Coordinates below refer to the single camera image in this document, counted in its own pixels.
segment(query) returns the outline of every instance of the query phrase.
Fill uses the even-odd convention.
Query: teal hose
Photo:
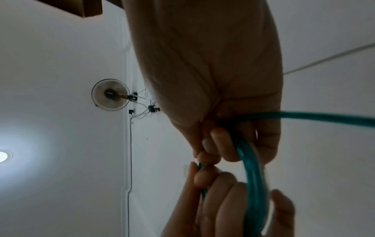
[[[244,221],[244,236],[246,237],[257,237],[261,234],[264,228],[268,214],[268,190],[263,170],[259,166],[254,151],[252,150],[251,146],[244,140],[244,138],[234,130],[234,126],[238,123],[251,120],[280,118],[324,121],[375,128],[375,118],[339,114],[283,111],[245,115],[242,117],[231,119],[228,122],[222,124],[222,127],[228,130],[232,138],[234,147],[237,150],[246,171],[248,193],[248,209],[246,211]],[[207,192],[207,189],[202,191],[203,200],[205,199]]]

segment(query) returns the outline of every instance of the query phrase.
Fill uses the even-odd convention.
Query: hand
[[[210,187],[204,202],[201,189]],[[293,237],[295,209],[280,191],[272,191],[275,211],[266,237]],[[246,184],[214,166],[198,171],[190,164],[189,176],[162,237],[243,237],[247,209]]]
[[[220,161],[212,129],[232,117],[280,110],[282,61],[265,0],[123,0],[148,89],[203,164]],[[277,153],[280,121],[237,126],[261,162]],[[227,132],[216,138],[239,160]]]

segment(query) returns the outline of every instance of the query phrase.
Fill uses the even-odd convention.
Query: ceiling light
[[[12,153],[7,151],[0,151],[0,163],[10,159],[12,157]]]

